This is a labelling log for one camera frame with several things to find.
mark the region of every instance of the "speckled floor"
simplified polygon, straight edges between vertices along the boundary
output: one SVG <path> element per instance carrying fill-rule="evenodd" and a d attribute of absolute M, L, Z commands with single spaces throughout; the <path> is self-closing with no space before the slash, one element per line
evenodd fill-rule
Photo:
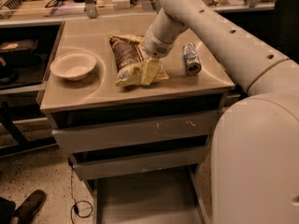
<path fill-rule="evenodd" d="M 209 158 L 201 166 L 199 174 L 196 179 L 198 188 L 203 195 L 206 213 L 211 218 Z M 36 189 L 47 193 L 47 200 L 32 224 L 71 224 L 70 213 L 74 199 L 88 201 L 93 205 L 91 194 L 84 183 L 75 174 L 72 175 L 67 156 L 58 146 L 0 159 L 0 187 L 0 196 L 14 201 L 17 207 Z M 90 207 L 82 205 L 80 210 L 85 215 Z M 76 224 L 93 223 L 93 216 L 80 218 L 73 214 L 73 218 Z"/>

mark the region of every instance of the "drawer front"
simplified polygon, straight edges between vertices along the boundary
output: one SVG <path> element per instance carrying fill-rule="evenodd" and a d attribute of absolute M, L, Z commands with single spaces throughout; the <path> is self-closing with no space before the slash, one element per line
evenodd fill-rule
<path fill-rule="evenodd" d="M 117 175 L 144 173 L 172 167 L 199 164 L 205 160 L 208 146 L 183 148 L 108 161 L 74 164 L 80 180 L 92 180 Z"/>
<path fill-rule="evenodd" d="M 211 110 L 54 130 L 53 136 L 65 153 L 72 154 L 209 135 L 216 123 L 217 110 Z"/>

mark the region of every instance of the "counter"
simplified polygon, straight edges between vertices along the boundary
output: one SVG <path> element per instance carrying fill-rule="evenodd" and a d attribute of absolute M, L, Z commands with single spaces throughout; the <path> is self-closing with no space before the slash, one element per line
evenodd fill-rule
<path fill-rule="evenodd" d="M 98 187 L 114 183 L 114 179 L 109 181 L 114 176 L 127 179 L 132 175 L 135 180 L 134 174 L 182 166 L 192 167 L 191 175 L 196 175 L 209 151 L 218 110 L 235 86 L 206 46 L 188 30 L 161 59 L 168 80 L 149 87 L 116 87 L 117 69 L 107 35 L 143 35 L 155 17 L 135 14 L 64 22 L 56 58 L 84 50 L 96 56 L 97 66 L 77 82 L 50 74 L 40 108 L 75 173 L 94 197 L 95 206 L 103 207 L 100 197 L 105 193 Z M 182 46 L 189 42 L 195 44 L 203 66 L 198 76 L 186 75 Z M 179 193 L 170 196 L 179 197 Z M 200 197 L 195 200 L 199 217 L 192 223 L 208 223 Z M 104 211 L 103 207 L 95 214 L 97 223 L 110 219 Z M 165 213 L 159 219 L 165 219 Z"/>
<path fill-rule="evenodd" d="M 61 9 L 60 12 L 51 14 L 52 8 L 45 8 L 45 5 L 50 0 L 40 0 L 40 1 L 31 1 L 23 2 L 21 6 L 13 13 L 13 15 L 8 20 L 0 20 L 1 26 L 13 26 L 18 23 L 38 23 L 38 22 L 54 22 L 54 21 L 63 21 L 67 19 L 80 19 L 86 18 L 87 14 L 84 11 L 84 7 L 81 3 L 74 3 L 71 1 L 66 1 L 65 7 L 69 6 L 69 9 Z M 116 15 L 116 14 L 127 14 L 135 12 L 145 12 L 152 9 L 150 0 L 137 0 L 137 3 L 131 8 L 126 9 L 114 9 L 112 0 L 102 0 L 104 1 L 104 7 L 98 7 L 97 15 L 106 16 L 106 15 Z M 248 7 L 247 5 L 242 6 L 224 6 L 217 5 L 211 6 L 215 11 L 222 12 L 243 12 L 243 11 L 260 11 L 260 10 L 271 10 L 274 7 L 274 1 L 258 3 L 256 7 Z"/>

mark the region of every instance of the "beige tabletop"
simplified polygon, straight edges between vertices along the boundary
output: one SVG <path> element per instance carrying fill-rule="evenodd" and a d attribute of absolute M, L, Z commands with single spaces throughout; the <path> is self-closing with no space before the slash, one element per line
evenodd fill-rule
<path fill-rule="evenodd" d="M 30 19 L 48 19 L 55 16 L 57 20 L 64 19 L 65 17 L 71 15 L 83 14 L 86 15 L 84 11 L 84 3 L 74 3 L 73 0 L 65 1 L 66 9 L 61 9 L 62 12 L 56 12 L 53 16 L 51 16 L 52 8 L 46 8 L 45 5 L 50 0 L 39 0 L 39 1 L 26 1 L 22 2 L 21 6 L 15 10 L 9 20 L 30 20 Z M 103 7 L 97 8 L 98 15 L 110 15 L 110 14 L 126 14 L 126 13 L 134 13 L 143 11 L 141 2 L 137 2 L 134 6 L 131 5 L 130 8 L 125 9 L 115 9 L 113 7 L 112 0 L 102 0 L 104 2 Z"/>
<path fill-rule="evenodd" d="M 67 81 L 50 74 L 41 110 L 45 113 L 91 108 L 105 105 L 140 103 L 171 97 L 219 93 L 234 83 L 206 46 L 188 30 L 179 36 L 171 53 L 161 59 L 167 81 L 149 87 L 115 86 L 117 69 L 107 35 L 143 35 L 155 18 L 152 15 L 104 17 L 95 20 L 66 21 L 56 58 L 72 51 L 87 51 L 97 57 L 96 69 L 81 81 Z M 197 76 L 187 76 L 182 47 L 193 42 L 203 65 Z"/>

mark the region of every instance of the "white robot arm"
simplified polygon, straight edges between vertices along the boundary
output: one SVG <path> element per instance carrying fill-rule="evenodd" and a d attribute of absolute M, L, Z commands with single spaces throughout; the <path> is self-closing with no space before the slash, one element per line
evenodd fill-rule
<path fill-rule="evenodd" d="M 298 223 L 299 65 L 214 12 L 207 1 L 160 0 L 145 48 L 164 57 L 191 28 L 249 95 L 222 115 L 214 132 L 214 223 Z"/>

